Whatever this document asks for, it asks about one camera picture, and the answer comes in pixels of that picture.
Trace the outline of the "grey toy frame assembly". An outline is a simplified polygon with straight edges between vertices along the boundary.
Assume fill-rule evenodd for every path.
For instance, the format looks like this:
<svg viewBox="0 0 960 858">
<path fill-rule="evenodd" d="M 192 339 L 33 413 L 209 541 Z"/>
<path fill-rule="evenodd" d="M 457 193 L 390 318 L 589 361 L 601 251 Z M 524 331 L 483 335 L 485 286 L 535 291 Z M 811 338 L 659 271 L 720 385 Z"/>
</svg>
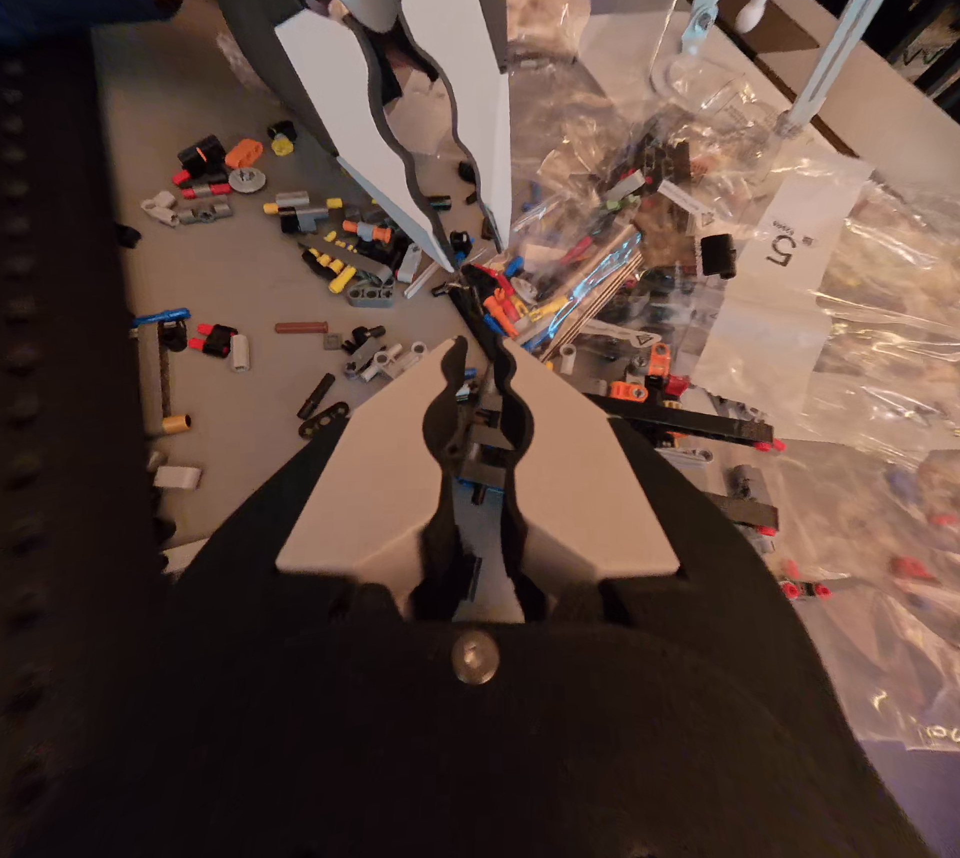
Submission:
<svg viewBox="0 0 960 858">
<path fill-rule="evenodd" d="M 482 507 L 492 494 L 513 484 L 515 449 L 504 433 L 503 398 L 489 369 L 462 386 L 458 394 L 459 431 L 451 445 L 457 482 L 469 489 L 470 503 Z"/>
</svg>

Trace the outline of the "red and grey toy pins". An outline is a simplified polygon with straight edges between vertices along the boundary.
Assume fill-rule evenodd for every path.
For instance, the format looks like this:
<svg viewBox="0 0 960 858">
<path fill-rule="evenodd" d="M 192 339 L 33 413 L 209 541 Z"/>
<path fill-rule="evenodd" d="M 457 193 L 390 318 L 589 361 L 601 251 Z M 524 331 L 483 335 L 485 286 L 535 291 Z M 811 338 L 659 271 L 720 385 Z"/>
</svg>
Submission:
<svg viewBox="0 0 960 858">
<path fill-rule="evenodd" d="M 171 180 L 186 201 L 219 197 L 233 192 L 226 172 L 213 172 L 195 177 L 188 171 L 181 170 L 174 174 Z"/>
</svg>

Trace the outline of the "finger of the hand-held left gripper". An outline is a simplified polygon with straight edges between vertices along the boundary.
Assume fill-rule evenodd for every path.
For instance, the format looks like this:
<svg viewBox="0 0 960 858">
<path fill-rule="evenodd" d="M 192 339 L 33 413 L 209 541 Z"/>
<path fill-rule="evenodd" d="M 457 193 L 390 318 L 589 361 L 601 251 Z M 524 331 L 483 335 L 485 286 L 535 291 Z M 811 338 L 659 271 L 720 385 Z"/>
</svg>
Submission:
<svg viewBox="0 0 960 858">
<path fill-rule="evenodd" d="M 477 203 L 498 249 L 509 244 L 512 161 L 509 77 L 501 68 L 480 0 L 400 0 L 404 29 L 438 71 L 451 132 L 474 172 Z"/>
<path fill-rule="evenodd" d="M 455 271 L 457 261 L 420 190 L 413 156 L 388 124 L 378 59 L 359 25 L 350 17 L 338 21 L 301 10 L 274 31 L 342 168 L 430 258 Z"/>
</svg>

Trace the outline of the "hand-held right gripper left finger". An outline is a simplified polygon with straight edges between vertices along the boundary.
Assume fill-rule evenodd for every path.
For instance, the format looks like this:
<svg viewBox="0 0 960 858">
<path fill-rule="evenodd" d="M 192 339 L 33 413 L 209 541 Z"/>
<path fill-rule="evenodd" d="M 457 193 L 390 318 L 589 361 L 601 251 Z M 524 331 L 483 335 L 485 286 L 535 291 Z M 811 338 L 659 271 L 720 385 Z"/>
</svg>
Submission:
<svg viewBox="0 0 960 858">
<path fill-rule="evenodd" d="M 441 342 L 348 419 L 278 571 L 387 588 L 402 613 L 450 620 L 471 588 L 454 515 L 464 337 Z"/>
</svg>

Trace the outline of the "black toy piece red pins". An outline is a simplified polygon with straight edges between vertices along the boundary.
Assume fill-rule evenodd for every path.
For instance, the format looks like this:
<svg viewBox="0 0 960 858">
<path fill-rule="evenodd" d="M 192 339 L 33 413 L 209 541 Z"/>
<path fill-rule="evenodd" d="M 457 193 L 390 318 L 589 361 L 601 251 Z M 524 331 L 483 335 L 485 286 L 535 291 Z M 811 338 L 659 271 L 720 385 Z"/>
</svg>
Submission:
<svg viewBox="0 0 960 858">
<path fill-rule="evenodd" d="M 187 348 L 200 351 L 204 355 L 217 359 L 226 359 L 232 353 L 237 329 L 223 324 L 204 324 L 196 326 L 197 334 L 187 340 Z"/>
</svg>

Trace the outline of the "grey black toy block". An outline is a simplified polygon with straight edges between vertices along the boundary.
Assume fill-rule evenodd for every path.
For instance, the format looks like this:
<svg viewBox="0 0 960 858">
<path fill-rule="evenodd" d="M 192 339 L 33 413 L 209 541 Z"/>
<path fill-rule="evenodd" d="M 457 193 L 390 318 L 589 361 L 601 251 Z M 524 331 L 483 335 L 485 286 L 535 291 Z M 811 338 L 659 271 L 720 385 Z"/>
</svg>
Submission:
<svg viewBox="0 0 960 858">
<path fill-rule="evenodd" d="M 279 193 L 273 202 L 263 204 L 262 210 L 265 215 L 277 218 L 280 231 L 287 236 L 312 235 L 330 222 L 339 227 L 347 217 L 340 198 L 312 204 L 305 191 Z"/>
</svg>

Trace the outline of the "short black toy beam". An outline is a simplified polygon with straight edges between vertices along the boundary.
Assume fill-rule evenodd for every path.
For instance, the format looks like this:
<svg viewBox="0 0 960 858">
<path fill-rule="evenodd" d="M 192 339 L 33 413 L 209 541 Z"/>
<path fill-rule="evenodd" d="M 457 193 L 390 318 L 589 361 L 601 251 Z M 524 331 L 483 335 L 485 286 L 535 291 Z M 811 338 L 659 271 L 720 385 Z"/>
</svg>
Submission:
<svg viewBox="0 0 960 858">
<path fill-rule="evenodd" d="M 344 401 L 338 401 L 329 407 L 317 411 L 308 419 L 303 420 L 297 430 L 297 435 L 305 441 L 310 441 L 321 430 L 327 428 L 334 420 L 348 419 L 351 416 L 351 408 Z"/>
</svg>

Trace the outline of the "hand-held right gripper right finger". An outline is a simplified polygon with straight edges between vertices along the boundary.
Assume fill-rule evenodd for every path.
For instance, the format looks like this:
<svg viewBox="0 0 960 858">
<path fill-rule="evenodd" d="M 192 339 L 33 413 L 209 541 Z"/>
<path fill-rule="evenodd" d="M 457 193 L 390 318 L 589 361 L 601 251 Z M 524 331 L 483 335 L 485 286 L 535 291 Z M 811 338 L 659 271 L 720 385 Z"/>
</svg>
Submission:
<svg viewBox="0 0 960 858">
<path fill-rule="evenodd" d="M 604 411 L 501 339 L 501 551 L 527 622 L 608 580 L 673 578 L 680 560 Z"/>
</svg>

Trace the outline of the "black toy piece red stripe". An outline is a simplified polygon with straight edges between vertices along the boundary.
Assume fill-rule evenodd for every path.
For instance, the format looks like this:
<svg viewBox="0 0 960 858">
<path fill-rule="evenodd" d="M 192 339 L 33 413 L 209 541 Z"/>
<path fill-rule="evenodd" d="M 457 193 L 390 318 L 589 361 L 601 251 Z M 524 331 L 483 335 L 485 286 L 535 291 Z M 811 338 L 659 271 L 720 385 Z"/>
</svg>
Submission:
<svg viewBox="0 0 960 858">
<path fill-rule="evenodd" d="M 177 154 L 181 170 L 190 178 L 218 172 L 225 165 L 227 151 L 215 134 L 209 134 Z"/>
</svg>

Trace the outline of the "black perforated pad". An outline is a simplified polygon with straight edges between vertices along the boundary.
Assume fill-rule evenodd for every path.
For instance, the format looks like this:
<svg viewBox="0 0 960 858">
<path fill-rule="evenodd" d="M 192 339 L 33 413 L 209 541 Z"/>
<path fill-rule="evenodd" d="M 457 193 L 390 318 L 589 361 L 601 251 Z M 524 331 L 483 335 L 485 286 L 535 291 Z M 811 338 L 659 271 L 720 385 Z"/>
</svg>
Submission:
<svg viewBox="0 0 960 858">
<path fill-rule="evenodd" d="M 85 771 L 164 580 L 90 35 L 2 50 L 2 856 Z"/>
</svg>

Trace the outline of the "long grey toy beam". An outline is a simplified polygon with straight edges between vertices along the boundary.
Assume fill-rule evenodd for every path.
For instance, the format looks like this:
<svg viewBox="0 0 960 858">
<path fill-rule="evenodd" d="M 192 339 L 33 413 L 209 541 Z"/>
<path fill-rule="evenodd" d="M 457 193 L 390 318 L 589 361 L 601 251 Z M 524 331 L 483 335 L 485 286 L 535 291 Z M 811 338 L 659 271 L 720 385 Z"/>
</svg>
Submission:
<svg viewBox="0 0 960 858">
<path fill-rule="evenodd" d="M 140 402 L 148 437 L 165 434 L 163 422 L 172 415 L 169 351 L 162 342 L 163 324 L 139 326 L 136 333 Z"/>
</svg>

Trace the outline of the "pile of small toy pieces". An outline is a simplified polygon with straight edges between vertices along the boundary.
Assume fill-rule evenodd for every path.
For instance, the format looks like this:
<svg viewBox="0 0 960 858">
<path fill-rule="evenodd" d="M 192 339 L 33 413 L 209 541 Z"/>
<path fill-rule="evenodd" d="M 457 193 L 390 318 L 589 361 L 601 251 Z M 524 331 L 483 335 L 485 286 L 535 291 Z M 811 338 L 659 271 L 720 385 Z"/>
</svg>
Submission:
<svg viewBox="0 0 960 858">
<path fill-rule="evenodd" d="M 533 293 L 522 292 L 514 282 L 523 271 L 522 261 L 498 252 L 491 223 L 478 209 L 475 186 L 466 196 L 434 195 L 430 201 L 443 220 L 455 268 L 444 280 L 438 279 L 443 269 L 431 277 L 430 270 L 424 270 L 424 284 L 435 300 L 453 309 L 454 324 L 493 361 L 499 339 L 517 340 L 534 326 Z"/>
</svg>

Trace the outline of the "black chunky toy connector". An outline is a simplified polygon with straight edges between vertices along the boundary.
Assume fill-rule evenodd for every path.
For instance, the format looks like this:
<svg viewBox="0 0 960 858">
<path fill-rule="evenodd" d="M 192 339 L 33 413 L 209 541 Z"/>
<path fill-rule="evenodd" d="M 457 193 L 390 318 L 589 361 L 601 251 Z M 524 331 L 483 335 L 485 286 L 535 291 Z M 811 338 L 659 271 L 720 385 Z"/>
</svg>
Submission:
<svg viewBox="0 0 960 858">
<path fill-rule="evenodd" d="M 738 250 L 734 237 L 728 233 L 704 235 L 697 240 L 698 274 L 730 280 L 738 274 Z"/>
</svg>

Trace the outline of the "grey toy connector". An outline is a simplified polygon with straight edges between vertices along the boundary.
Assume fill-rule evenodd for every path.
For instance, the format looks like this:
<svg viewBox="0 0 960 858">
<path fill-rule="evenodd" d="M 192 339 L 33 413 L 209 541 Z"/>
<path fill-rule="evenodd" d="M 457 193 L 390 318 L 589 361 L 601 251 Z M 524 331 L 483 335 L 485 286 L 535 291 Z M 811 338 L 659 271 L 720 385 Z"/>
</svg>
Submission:
<svg viewBox="0 0 960 858">
<path fill-rule="evenodd" d="M 176 221 L 181 226 L 211 224 L 234 216 L 234 208 L 227 197 L 203 198 L 187 202 L 186 207 L 175 211 Z"/>
</svg>

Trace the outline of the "dark toy beam yellow pins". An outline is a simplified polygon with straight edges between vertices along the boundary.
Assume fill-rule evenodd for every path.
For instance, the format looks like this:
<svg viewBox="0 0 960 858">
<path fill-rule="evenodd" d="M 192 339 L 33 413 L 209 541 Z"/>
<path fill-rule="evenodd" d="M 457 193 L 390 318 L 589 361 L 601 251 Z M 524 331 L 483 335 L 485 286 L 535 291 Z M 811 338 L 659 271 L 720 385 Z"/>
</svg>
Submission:
<svg viewBox="0 0 960 858">
<path fill-rule="evenodd" d="M 357 252 L 336 237 L 297 241 L 304 263 L 326 282 L 331 294 L 342 295 L 349 286 L 366 280 L 376 288 L 391 288 L 396 279 L 391 267 Z"/>
</svg>

